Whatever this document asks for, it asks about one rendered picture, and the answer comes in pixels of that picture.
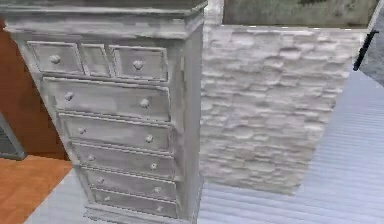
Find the grey chest of drawers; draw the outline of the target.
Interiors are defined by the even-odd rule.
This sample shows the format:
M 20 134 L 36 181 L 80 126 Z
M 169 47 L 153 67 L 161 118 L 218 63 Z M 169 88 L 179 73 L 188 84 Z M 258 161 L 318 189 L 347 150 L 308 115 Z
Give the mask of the grey chest of drawers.
M 206 5 L 0 0 L 89 219 L 197 224 Z

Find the window with green view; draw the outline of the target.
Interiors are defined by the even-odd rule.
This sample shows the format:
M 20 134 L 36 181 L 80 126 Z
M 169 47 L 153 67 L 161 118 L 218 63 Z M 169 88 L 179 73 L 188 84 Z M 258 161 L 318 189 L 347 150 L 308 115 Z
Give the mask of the window with green view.
M 366 28 L 380 0 L 224 0 L 223 23 Z

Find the grey framed panel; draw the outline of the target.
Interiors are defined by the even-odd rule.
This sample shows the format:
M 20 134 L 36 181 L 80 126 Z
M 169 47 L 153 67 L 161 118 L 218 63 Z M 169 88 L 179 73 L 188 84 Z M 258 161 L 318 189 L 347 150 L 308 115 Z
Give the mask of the grey framed panel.
M 0 112 L 0 158 L 21 161 L 26 156 L 27 153 L 18 141 L 5 116 Z

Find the grey room door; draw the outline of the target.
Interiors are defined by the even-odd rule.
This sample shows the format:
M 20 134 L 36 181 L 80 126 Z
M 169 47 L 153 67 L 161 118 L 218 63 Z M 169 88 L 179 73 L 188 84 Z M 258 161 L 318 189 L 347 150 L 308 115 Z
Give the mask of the grey room door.
M 379 0 L 368 30 L 372 39 L 359 70 L 384 87 L 384 0 Z

